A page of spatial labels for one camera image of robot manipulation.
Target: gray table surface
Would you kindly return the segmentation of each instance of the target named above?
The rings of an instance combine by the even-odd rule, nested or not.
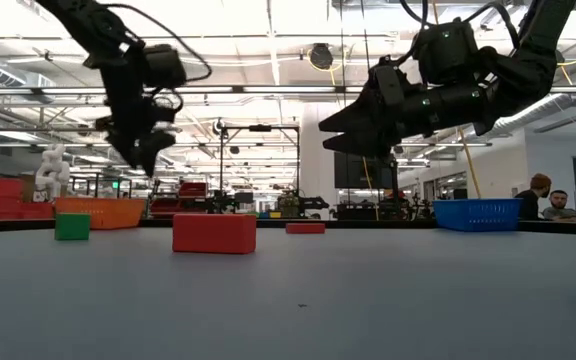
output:
[[[0,233],[0,359],[576,359],[576,235]]]

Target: plastic basket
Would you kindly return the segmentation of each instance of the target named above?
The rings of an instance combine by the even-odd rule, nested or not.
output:
[[[90,214],[91,229],[122,229],[137,227],[144,210],[144,200],[57,198],[59,213]]]
[[[522,199],[438,200],[437,224],[460,231],[513,231]]]

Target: man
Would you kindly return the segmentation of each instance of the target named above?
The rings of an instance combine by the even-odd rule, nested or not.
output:
[[[515,199],[523,199],[519,209],[522,220],[539,220],[539,198],[547,198],[552,181],[544,174],[535,174],[530,180],[530,190],[522,191]]]
[[[555,190],[550,194],[551,207],[544,210],[544,218],[554,221],[575,221],[576,211],[566,209],[568,194],[563,190]]]

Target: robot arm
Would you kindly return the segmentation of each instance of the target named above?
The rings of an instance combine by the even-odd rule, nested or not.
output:
[[[343,133],[324,147],[385,158],[409,136],[428,137],[466,123],[473,123],[477,135],[490,131],[499,117],[516,114],[550,91],[557,41],[575,3],[532,1],[511,56],[492,47],[477,49],[470,18],[424,28],[410,52],[423,83],[408,82],[401,60],[381,58],[357,101],[319,124],[321,131]],[[488,83],[489,75],[495,78]]]
[[[129,165],[141,165],[152,176],[157,153],[175,143],[174,136],[152,130],[157,121],[174,122],[181,110],[182,105],[170,109],[154,100],[161,89],[187,82],[179,54],[169,45],[146,47],[108,6],[95,0],[36,2],[89,53],[84,65],[101,72],[112,115],[97,120],[96,127],[108,131],[106,140]],[[146,93],[144,85],[155,90]]]

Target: green object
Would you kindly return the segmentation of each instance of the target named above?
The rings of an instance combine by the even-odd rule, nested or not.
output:
[[[55,240],[88,240],[90,214],[57,214]]]

